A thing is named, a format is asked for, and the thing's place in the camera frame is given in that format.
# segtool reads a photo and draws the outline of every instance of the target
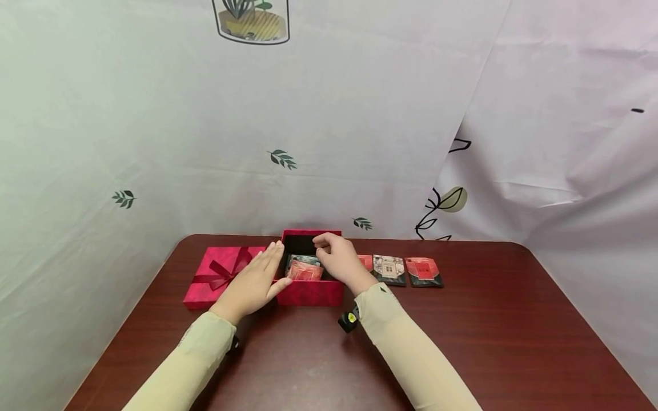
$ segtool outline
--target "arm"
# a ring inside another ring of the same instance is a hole
[[[210,312],[192,323],[124,411],[188,411],[231,347],[234,324],[267,304],[292,282],[283,278],[272,284],[283,253],[284,246],[279,241],[256,256],[231,281]]]
[[[361,324],[414,409],[481,411],[439,348],[402,309],[391,290],[363,267],[352,243],[331,233],[313,239],[322,265],[356,296]]]
[[[361,325],[415,410],[481,411],[455,368],[385,284],[357,295]]]
[[[124,411],[187,411],[231,347],[236,328],[212,312],[202,314]]]

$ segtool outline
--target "red tea packet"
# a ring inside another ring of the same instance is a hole
[[[372,271],[372,256],[371,255],[359,255],[359,260],[361,260],[361,264],[368,270],[369,272]]]
[[[426,257],[407,257],[405,260],[411,287],[443,288],[443,279],[434,260]]]
[[[322,267],[299,260],[292,260],[286,277],[295,281],[319,281]]]

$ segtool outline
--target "plant pot illustration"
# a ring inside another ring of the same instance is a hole
[[[288,0],[213,0],[213,5],[217,30],[226,39],[267,45],[290,38]]]

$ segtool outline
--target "red ribbon bow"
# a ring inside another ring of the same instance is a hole
[[[218,277],[217,279],[208,282],[210,288],[214,291],[230,282],[247,266],[247,264],[251,262],[252,259],[253,257],[249,254],[249,247],[240,247],[240,251],[238,251],[238,256],[236,257],[236,263],[233,265],[233,270],[231,271],[228,271],[217,261],[213,260],[210,263],[210,269],[216,272]]]

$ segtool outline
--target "red packaging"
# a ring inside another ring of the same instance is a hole
[[[443,279],[439,268],[431,258],[407,257],[407,271],[411,280],[411,287],[439,287],[443,288]]]
[[[276,278],[285,276],[286,262],[290,254],[315,255],[313,238],[322,233],[341,235],[329,230],[285,230],[281,241],[286,246]],[[343,283],[324,271],[320,281],[295,281],[281,291],[276,300],[280,305],[340,306],[343,303]]]
[[[361,260],[361,264],[368,270],[369,272],[372,271],[372,256],[371,255],[359,255],[359,260]]]
[[[210,308],[230,281],[266,247],[208,247],[183,304],[190,310]]]
[[[286,277],[298,281],[320,281],[322,267],[295,260],[290,264]]]

